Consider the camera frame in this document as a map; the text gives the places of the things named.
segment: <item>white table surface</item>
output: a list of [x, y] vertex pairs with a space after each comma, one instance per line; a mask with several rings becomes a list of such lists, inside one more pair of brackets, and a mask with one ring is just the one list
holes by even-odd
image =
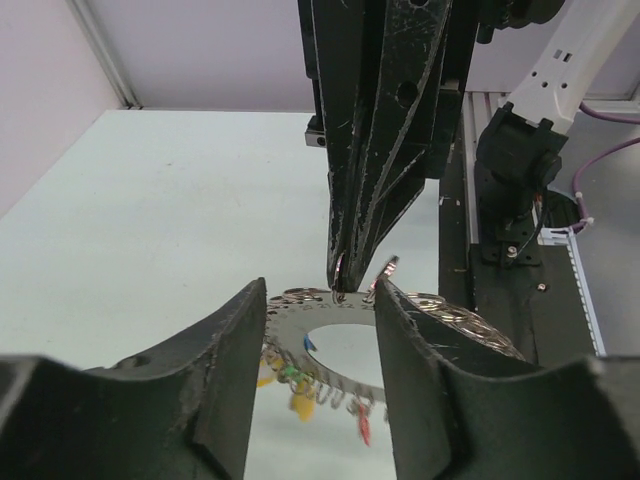
[[[106, 112], [0, 220], [0, 353], [111, 366], [258, 276], [270, 295], [325, 287], [327, 162], [304, 145], [307, 117]], [[436, 292], [437, 211], [428, 182], [366, 278], [395, 253], [400, 288]], [[372, 328], [322, 347], [379, 376]], [[382, 408], [367, 448], [344, 408], [302, 424], [288, 398], [258, 390], [246, 478], [395, 478]]]

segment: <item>yellow keychain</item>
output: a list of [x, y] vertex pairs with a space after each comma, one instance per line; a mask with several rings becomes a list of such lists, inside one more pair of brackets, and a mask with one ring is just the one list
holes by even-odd
[[315, 407], [316, 390], [305, 378], [296, 386], [296, 393], [291, 395], [289, 408], [298, 414], [301, 422], [307, 423], [313, 417]]
[[258, 368], [258, 388], [269, 385], [278, 376], [278, 370], [284, 365], [282, 358], [277, 357], [271, 363], [267, 363], [264, 358], [260, 359]]

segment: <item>red keychain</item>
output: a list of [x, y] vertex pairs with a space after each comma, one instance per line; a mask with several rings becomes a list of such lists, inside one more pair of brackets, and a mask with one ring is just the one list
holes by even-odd
[[360, 404], [358, 406], [358, 433], [367, 447], [371, 446], [371, 428], [367, 417], [367, 408]]

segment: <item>white wall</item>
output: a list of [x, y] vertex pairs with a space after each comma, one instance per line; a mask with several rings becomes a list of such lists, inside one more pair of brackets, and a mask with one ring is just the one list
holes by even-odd
[[0, 2], [0, 216], [118, 99], [65, 2]]
[[[84, 1], [145, 106], [313, 109], [296, 0]], [[469, 89], [511, 91], [544, 50], [561, 15], [544, 26], [496, 32], [492, 44], [479, 45]], [[640, 20], [632, 30], [592, 93], [619, 97], [640, 80]]]

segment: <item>hole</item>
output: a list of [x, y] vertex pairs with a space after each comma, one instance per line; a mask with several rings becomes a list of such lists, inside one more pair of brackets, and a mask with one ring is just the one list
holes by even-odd
[[403, 82], [398, 87], [396, 100], [404, 108], [409, 108], [418, 98], [418, 87], [413, 82]]
[[309, 354], [325, 367], [361, 383], [384, 386], [375, 327], [328, 325], [309, 332], [309, 339], [318, 349]]
[[136, 355], [135, 357], [125, 358], [120, 360], [115, 366], [118, 370], [128, 370], [130, 368], [142, 367], [151, 363], [151, 359], [144, 355]]

